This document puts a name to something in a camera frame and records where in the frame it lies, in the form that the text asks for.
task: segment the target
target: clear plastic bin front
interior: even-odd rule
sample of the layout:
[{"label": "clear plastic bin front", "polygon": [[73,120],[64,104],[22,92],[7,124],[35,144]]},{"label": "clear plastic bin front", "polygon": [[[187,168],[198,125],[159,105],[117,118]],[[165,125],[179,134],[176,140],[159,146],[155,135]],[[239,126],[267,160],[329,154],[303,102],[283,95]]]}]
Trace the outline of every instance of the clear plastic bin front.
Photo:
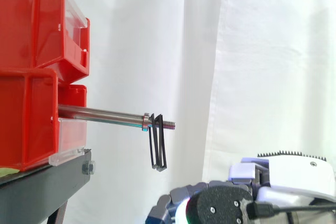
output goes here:
[{"label": "clear plastic bin front", "polygon": [[88,21],[74,0],[65,2],[65,26],[70,38],[80,47],[80,32],[88,27]]},{"label": "clear plastic bin front", "polygon": [[58,153],[49,157],[50,165],[60,165],[84,155],[87,121],[59,118]]}]

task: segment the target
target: cable connector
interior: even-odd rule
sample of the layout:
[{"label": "cable connector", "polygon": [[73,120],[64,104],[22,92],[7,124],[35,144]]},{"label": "cable connector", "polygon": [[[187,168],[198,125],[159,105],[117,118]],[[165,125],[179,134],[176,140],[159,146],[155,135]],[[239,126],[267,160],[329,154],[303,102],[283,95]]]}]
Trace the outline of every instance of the cable connector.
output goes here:
[{"label": "cable connector", "polygon": [[248,218],[250,220],[255,220],[259,218],[269,218],[273,217],[277,213],[275,213],[274,208],[279,208],[277,206],[273,206],[267,202],[252,202],[246,206],[246,212]]}]

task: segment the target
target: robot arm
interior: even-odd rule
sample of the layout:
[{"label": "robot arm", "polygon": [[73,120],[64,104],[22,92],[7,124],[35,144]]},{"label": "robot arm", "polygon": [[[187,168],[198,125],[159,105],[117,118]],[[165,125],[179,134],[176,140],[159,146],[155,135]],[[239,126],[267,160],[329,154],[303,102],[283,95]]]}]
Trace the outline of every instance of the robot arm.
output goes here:
[{"label": "robot arm", "polygon": [[227,182],[172,190],[146,224],[336,223],[335,202],[334,171],[325,158],[278,152],[243,158]]}]

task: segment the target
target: gear teeth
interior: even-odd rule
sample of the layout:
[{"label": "gear teeth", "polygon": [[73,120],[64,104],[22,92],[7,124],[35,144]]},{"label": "gear teeth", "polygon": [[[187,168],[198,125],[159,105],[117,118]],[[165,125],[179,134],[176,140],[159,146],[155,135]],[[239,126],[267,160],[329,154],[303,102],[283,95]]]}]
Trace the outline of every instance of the gear teeth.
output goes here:
[{"label": "gear teeth", "polygon": [[272,156],[280,156],[280,155],[294,155],[294,156],[302,156],[302,157],[311,157],[311,158],[316,158],[320,159],[323,161],[327,161],[325,157],[320,157],[320,156],[314,156],[314,155],[306,155],[303,154],[302,152],[293,152],[293,151],[278,151],[278,152],[269,152],[269,153],[260,153],[257,155],[257,157],[272,157]]}]

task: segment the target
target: black metal clip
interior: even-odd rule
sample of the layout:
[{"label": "black metal clip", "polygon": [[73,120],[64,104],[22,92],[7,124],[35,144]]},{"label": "black metal clip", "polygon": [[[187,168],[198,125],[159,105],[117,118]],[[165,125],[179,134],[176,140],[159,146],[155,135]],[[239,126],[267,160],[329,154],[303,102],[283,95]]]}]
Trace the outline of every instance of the black metal clip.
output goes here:
[{"label": "black metal clip", "polygon": [[[153,142],[154,142],[154,150],[155,150],[155,164],[153,159],[153,147],[152,147],[152,132],[149,127],[149,147],[151,151],[151,161],[152,168],[162,172],[167,168],[166,163],[166,151],[164,146],[164,135],[163,135],[163,119],[162,115],[158,115],[156,118],[154,114],[151,115],[152,119],[152,130],[153,130]],[[159,146],[157,146],[158,132],[156,130],[156,125],[159,125]]]}]

